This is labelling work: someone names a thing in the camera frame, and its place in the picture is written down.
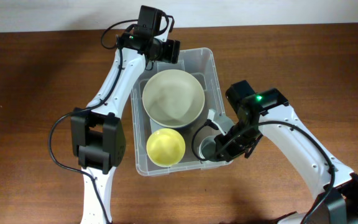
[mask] bowl rim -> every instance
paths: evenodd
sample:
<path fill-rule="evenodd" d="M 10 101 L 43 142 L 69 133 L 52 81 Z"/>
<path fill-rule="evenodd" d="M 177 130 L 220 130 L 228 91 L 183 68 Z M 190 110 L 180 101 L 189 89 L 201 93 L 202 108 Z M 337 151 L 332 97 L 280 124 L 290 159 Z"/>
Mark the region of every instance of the bowl rim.
<path fill-rule="evenodd" d="M 181 71 L 181 72 L 186 73 L 186 75 L 189 75 L 191 78 L 193 78 L 193 79 L 197 82 L 198 86 L 200 87 L 200 90 L 202 90 L 202 92 L 203 92 L 203 94 L 202 94 L 202 96 L 203 96 L 203 103 L 202 103 L 201 109 L 200 109 L 200 111 L 198 112 L 197 116 L 195 116 L 190 122 L 188 122 L 188 123 L 186 123 L 186 124 L 176 125 L 176 126 L 174 126 L 174 125 L 166 125 L 166 124 L 163 124 L 163 123 L 161 123 L 161 122 L 156 121 L 155 119 L 153 119 L 153 118 L 150 116 L 149 112 L 147 111 L 147 109 L 146 109 L 146 107 L 145 107 L 145 105 L 144 105 L 144 91 L 146 90 L 147 85 L 150 83 L 150 81 L 153 80 L 153 79 L 156 79 L 156 78 L 160 77 L 160 76 L 163 75 L 166 71 L 171 71 L 171 70 Z M 192 74 L 190 74 L 190 73 L 188 73 L 188 72 L 186 72 L 186 71 L 183 71 L 183 70 L 179 70 L 179 69 L 167 69 L 167 70 L 158 72 L 157 74 L 153 75 L 153 76 L 147 81 L 146 85 L 144 86 L 143 92 L 142 92 L 142 104 L 143 104 L 144 110 L 145 110 L 146 113 L 147 113 L 147 116 L 149 116 L 149 118 L 152 119 L 152 120 L 153 120 L 154 122 L 156 122 L 157 124 L 159 124 L 159 125 L 161 125 L 161 126 L 163 126 L 163 127 L 165 127 L 165 128 L 182 128 L 182 127 L 185 127 L 185 126 L 191 124 L 193 121 L 195 121 L 195 120 L 200 116 L 200 114 L 203 112 L 204 106 L 205 106 L 205 93 L 204 93 L 203 86 L 201 86 L 201 83 L 200 83 Z"/>

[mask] white wall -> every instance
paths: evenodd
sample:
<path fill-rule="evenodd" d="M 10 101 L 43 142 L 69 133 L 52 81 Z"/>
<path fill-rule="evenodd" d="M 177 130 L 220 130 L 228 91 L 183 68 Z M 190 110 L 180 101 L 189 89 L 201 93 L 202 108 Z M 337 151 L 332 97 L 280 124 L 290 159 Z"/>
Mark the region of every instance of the white wall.
<path fill-rule="evenodd" d="M 0 0 L 0 32 L 105 29 L 137 19 L 142 4 L 175 27 L 358 22 L 358 0 Z"/>

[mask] transparent plastic bin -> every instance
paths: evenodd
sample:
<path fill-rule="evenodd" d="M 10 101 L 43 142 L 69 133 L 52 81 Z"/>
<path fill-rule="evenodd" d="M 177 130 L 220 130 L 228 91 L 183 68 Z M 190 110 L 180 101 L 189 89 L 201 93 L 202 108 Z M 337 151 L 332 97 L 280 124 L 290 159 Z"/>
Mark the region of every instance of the transparent plastic bin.
<path fill-rule="evenodd" d="M 147 81 L 158 72 L 168 69 L 179 69 L 192 74 L 200 83 L 205 93 L 205 106 L 201 115 L 190 125 L 177 129 L 186 142 L 186 151 L 183 159 L 171 167 L 159 167 L 155 165 L 148 157 L 146 152 L 146 143 L 149 136 L 156 130 L 163 128 L 153 122 L 142 103 L 143 89 Z M 155 62 L 151 71 L 146 71 L 140 75 L 139 79 L 131 91 L 132 119 L 134 122 L 134 140 L 135 140 L 135 159 L 136 169 L 140 175 L 154 176 L 164 175 L 171 172 L 192 170 L 192 169 L 211 169 L 219 166 L 225 166 L 230 162 L 201 162 L 193 155 L 191 151 L 191 139 L 195 131 L 206 121 L 208 110 L 215 109 L 218 113 L 225 114 L 221 89 L 219 87 L 218 76 L 216 74 L 215 62 L 212 51 L 207 48 L 181 50 L 178 63 L 170 64 Z M 195 139 L 194 147 L 200 146 L 201 141 L 210 135 L 217 135 L 218 131 L 205 127 Z"/>

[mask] white ceramic bowl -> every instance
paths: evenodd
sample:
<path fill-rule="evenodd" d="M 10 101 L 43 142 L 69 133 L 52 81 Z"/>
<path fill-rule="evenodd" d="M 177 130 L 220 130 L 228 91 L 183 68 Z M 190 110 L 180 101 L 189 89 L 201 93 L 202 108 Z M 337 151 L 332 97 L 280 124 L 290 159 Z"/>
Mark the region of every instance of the white ceramic bowl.
<path fill-rule="evenodd" d="M 193 75 L 172 69 L 158 72 L 146 83 L 142 101 L 146 113 L 157 124 L 181 128 L 201 114 L 205 94 Z"/>

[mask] wooden table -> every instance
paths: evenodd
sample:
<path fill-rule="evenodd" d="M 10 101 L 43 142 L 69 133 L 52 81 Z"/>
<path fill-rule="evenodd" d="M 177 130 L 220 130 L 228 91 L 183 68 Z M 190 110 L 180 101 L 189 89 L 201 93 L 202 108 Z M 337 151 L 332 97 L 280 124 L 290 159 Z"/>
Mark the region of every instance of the wooden table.
<path fill-rule="evenodd" d="M 100 46 L 101 33 L 0 34 L 0 223 L 80 222 L 83 178 L 51 161 L 47 134 L 105 79 L 114 52 Z M 244 79 L 257 91 L 278 88 L 309 130 L 358 173 L 358 24 L 175 29 L 170 38 L 182 49 L 213 51 L 222 93 Z M 118 223 L 260 223 L 311 206 L 305 183 L 268 139 L 229 166 L 142 177 L 129 101 L 122 123 L 127 149 L 111 197 Z M 69 122 L 53 147 L 61 162 L 77 165 Z"/>

